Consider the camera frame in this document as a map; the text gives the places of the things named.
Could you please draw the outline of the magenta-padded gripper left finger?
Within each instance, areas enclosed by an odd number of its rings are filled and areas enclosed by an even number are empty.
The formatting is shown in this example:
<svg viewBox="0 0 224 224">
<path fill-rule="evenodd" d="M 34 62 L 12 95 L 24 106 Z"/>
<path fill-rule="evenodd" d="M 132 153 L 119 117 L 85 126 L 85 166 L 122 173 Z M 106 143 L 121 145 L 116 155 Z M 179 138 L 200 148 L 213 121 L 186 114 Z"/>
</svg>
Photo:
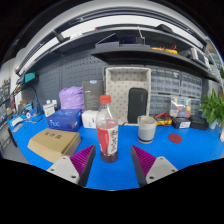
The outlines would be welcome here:
<svg viewBox="0 0 224 224">
<path fill-rule="evenodd" d="M 62 156 L 48 169 L 48 172 L 85 187 L 95 155 L 95 146 L 91 145 L 70 157 Z"/>
</svg>

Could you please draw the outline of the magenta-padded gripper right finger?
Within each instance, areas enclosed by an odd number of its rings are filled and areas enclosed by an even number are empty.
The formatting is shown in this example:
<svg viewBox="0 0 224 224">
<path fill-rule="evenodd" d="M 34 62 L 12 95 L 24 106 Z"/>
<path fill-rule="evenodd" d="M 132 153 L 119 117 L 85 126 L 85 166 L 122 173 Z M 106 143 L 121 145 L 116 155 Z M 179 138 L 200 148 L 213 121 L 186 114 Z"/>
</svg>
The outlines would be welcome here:
<svg viewBox="0 0 224 224">
<path fill-rule="evenodd" d="M 140 187 L 178 171 L 165 157 L 155 157 L 137 146 L 131 146 L 130 154 Z"/>
</svg>

